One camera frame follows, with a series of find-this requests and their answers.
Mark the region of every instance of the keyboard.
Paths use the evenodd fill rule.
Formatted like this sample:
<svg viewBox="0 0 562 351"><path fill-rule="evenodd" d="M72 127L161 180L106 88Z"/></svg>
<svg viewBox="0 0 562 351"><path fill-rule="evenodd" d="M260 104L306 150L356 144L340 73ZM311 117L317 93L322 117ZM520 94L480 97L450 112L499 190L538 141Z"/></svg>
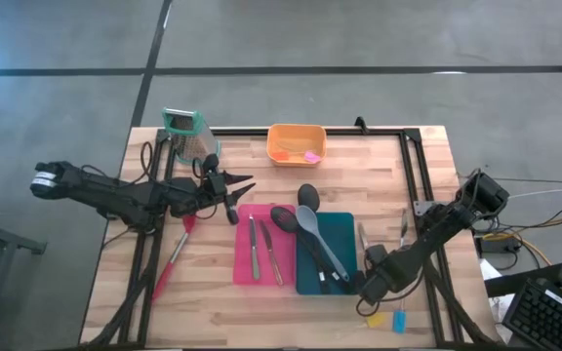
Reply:
<svg viewBox="0 0 562 351"><path fill-rule="evenodd" d="M528 280L502 324L534 346L562 351L562 290L546 279Z"/></svg>

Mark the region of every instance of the white cable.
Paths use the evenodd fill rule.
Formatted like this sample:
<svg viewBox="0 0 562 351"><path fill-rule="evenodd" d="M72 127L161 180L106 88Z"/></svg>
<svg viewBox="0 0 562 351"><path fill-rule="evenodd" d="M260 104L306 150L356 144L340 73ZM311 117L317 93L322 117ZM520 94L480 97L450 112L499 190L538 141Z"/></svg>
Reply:
<svg viewBox="0 0 562 351"><path fill-rule="evenodd" d="M562 192L562 189L545 190L545 191L536 191L536 192L532 192L532 193L513 195L513 196L509 196L509 197L508 197L508 200L513 200L513 199L517 199L517 198L521 198L521 197L526 197L526 196L550 194L550 193L555 193L555 192Z"/></svg>

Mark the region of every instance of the orange container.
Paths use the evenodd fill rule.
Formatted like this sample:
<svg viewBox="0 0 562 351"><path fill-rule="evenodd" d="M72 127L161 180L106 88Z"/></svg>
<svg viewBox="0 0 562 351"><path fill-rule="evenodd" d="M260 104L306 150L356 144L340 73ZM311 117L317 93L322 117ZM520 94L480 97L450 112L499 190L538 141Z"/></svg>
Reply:
<svg viewBox="0 0 562 351"><path fill-rule="evenodd" d="M327 155L327 132L315 125L274 124L266 151L276 166L315 167Z"/></svg>

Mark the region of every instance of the concrete floor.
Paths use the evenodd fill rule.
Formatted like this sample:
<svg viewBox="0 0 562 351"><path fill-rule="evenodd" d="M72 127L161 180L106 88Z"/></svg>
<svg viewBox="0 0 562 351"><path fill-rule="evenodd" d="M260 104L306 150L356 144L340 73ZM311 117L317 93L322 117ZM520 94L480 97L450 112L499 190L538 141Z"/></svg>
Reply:
<svg viewBox="0 0 562 351"><path fill-rule="evenodd" d="M0 68L142 68L162 0L0 0ZM562 64L562 1L180 0L158 67ZM20 253L0 304L0 350L70 346L105 221L28 186L39 161L117 175L140 76L0 77L0 227L45 240ZM143 126L164 106L213 126L274 122L446 125L458 170L558 182L502 181L511 194L562 188L562 74L155 77ZM513 200L502 220L536 223L562 193ZM562 226L525 237L562 261ZM492 256L497 266L510 256ZM533 268L526 253L510 272Z"/></svg>

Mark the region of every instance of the butcher block tabletop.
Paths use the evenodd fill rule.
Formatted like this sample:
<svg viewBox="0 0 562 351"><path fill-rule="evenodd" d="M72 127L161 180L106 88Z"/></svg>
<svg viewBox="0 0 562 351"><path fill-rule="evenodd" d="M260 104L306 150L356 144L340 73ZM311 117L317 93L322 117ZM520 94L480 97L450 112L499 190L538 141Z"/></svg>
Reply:
<svg viewBox="0 0 562 351"><path fill-rule="evenodd" d="M414 127L421 130L428 172L435 200L452 201L459 189L455 163L443 126ZM121 178L132 180L141 173L142 144L155 140L156 128L134 128L130 134ZM363 223L371 245L389 250L399 245L401 215L411 208L396 136L329 136L326 158L316 168L279 168L266 154L265 136L219 136L221 170L252 175L257 185L238 202L243 204L297 204L304 183L318 189L319 212L348 212L355 227ZM416 184L420 172L410 143ZM159 175L164 174L167 152ZM191 168L175 163L173 176L192 176ZM232 185L231 189L249 181ZM409 218L407 242L416 238ZM162 348L384 348L434 346L424 284L405 299L407 332L391 330L393 311L399 302L382 303L384 321L369 328L357 315L357 295L299 295L294 286L236 286L232 284L236 227L229 224L221 205L218 213L198 220L176 261L163 294L154 302L147 347ZM105 240L123 232L125 225L112 221ZM167 216L158 265L159 273L183 234L180 219ZM123 302L134 247L135 233L110 243L99 257L97 276L90 296L81 340L89 341L110 320ZM357 266L363 253L356 234ZM497 338L487 293L477 262L474 243L463 231L446 245L455 295L473 321L487 335ZM443 299L440 310L447 339L448 316ZM138 329L139 305L134 310L131 337Z"/></svg>

